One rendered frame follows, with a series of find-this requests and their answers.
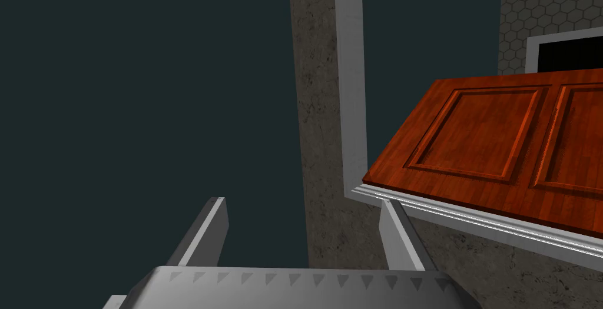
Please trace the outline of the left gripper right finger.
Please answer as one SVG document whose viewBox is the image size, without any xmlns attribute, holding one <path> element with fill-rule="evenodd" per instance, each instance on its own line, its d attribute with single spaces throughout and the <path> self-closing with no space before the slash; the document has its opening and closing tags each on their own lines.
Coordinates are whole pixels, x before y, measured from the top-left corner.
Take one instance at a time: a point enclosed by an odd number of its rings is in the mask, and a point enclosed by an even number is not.
<svg viewBox="0 0 603 309">
<path fill-rule="evenodd" d="M 388 269 L 438 270 L 399 201 L 382 201 L 379 232 Z"/>
</svg>

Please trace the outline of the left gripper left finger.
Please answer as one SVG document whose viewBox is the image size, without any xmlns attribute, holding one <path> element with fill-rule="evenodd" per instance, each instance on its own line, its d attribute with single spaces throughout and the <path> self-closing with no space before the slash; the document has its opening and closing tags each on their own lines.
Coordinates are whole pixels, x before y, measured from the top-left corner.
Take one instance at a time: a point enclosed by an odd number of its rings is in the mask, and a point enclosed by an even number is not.
<svg viewBox="0 0 603 309">
<path fill-rule="evenodd" d="M 228 228 L 226 199 L 210 198 L 166 265 L 216 267 Z"/>
</svg>

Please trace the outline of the brown wooden panelled door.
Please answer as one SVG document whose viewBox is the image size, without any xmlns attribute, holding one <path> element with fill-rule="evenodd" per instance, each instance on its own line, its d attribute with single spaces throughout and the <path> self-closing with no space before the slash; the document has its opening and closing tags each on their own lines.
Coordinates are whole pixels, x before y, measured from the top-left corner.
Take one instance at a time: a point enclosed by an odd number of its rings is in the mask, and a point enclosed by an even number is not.
<svg viewBox="0 0 603 309">
<path fill-rule="evenodd" d="M 437 80 L 363 183 L 603 239 L 603 68 Z"/>
</svg>

